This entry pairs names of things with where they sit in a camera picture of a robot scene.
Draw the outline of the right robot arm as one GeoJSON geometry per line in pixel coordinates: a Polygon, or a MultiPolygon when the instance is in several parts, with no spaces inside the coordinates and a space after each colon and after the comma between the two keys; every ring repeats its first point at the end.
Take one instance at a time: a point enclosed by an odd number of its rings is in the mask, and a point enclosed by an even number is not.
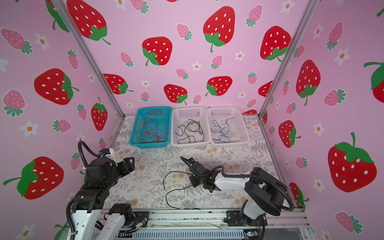
{"type": "Polygon", "coordinates": [[[295,209],[287,186],[259,167],[249,173],[230,174],[223,166],[208,170],[193,158],[181,157],[181,160],[192,172],[193,187],[201,185],[210,193],[232,190],[248,195],[239,212],[227,212],[224,222],[230,227],[262,225],[266,222],[266,214],[278,217],[282,210],[292,212],[295,209]]]}

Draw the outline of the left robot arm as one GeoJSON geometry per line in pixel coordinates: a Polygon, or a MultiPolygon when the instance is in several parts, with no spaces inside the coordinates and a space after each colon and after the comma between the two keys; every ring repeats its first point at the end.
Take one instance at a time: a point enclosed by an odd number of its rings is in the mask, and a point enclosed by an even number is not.
{"type": "MultiPolygon", "coordinates": [[[[135,170],[135,159],[124,158],[117,163],[113,149],[102,149],[94,153],[84,141],[78,142],[78,151],[86,170],[86,181],[66,207],[69,224],[69,240],[89,240],[95,228],[99,228],[98,219],[110,189],[118,181],[135,170]]],[[[140,224],[130,204],[114,204],[108,211],[106,223],[98,235],[99,240],[113,240],[122,227],[136,231],[140,224]]]]}

